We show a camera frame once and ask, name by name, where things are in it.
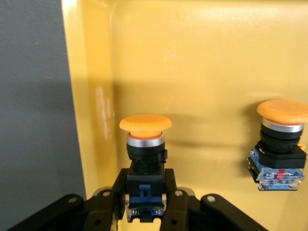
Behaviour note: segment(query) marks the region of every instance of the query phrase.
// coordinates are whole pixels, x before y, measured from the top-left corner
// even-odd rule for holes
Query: yellow panel
[[[270,231],[308,230],[308,180],[259,192],[246,166],[258,104],[308,104],[307,1],[63,0],[63,12],[88,197],[130,165],[120,120],[160,114],[179,186],[220,194]]]

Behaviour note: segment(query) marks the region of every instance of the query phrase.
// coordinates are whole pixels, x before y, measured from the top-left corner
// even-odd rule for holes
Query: yellow wall
[[[308,230],[308,180],[259,192],[246,166],[257,105],[308,104],[307,1],[63,0],[63,13],[87,197],[129,167],[119,121],[161,114],[178,186],[220,194],[270,231]]]

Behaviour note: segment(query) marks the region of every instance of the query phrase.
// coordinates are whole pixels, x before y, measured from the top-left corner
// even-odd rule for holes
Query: screw
[[[74,197],[68,200],[69,203],[74,203],[76,201],[77,201],[77,198],[74,198]]]
[[[176,190],[174,194],[176,196],[183,196],[183,192],[181,190]]]
[[[207,199],[208,202],[211,202],[211,203],[216,201],[215,197],[213,197],[213,196],[207,196],[206,199]]]
[[[103,196],[109,196],[109,195],[110,195],[110,191],[103,192]]]

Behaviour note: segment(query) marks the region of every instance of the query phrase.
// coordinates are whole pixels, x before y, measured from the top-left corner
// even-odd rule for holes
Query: gray wall
[[[85,196],[60,0],[0,0],[0,230]]]

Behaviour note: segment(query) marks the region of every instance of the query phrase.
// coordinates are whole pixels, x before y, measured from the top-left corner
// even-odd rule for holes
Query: panel surface
[[[179,186],[194,189],[199,198],[220,194],[271,231],[308,229],[308,181],[297,192],[259,192],[246,166],[259,139],[258,104],[270,99],[308,104],[306,1],[63,3],[75,108],[102,105],[100,114],[87,119],[101,121],[96,129],[109,132],[109,146],[102,150],[116,161],[109,157],[108,163],[129,166],[126,133],[118,128],[122,118],[165,115],[173,123],[166,131],[167,167],[175,169]],[[79,25],[73,27],[72,19]],[[84,61],[75,60],[78,52]],[[82,88],[80,76],[96,87]],[[87,123],[82,114],[77,123],[79,134],[87,129],[94,134],[82,127]],[[106,173],[98,176],[99,184],[108,183]]]

